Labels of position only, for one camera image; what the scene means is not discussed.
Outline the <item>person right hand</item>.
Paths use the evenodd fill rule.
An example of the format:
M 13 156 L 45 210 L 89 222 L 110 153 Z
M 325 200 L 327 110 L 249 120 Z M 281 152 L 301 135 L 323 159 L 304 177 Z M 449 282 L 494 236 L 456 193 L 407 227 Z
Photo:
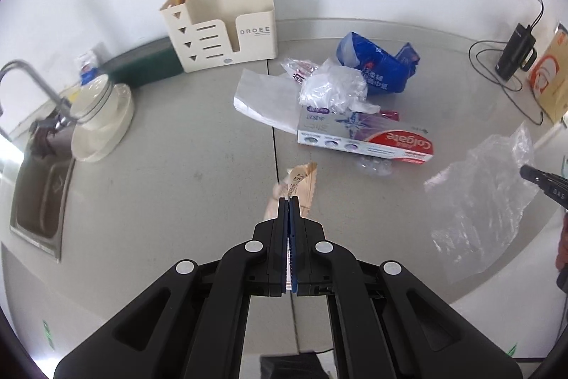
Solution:
M 568 213 L 563 218 L 562 230 L 556 254 L 556 269 L 561 271 L 568 264 Z

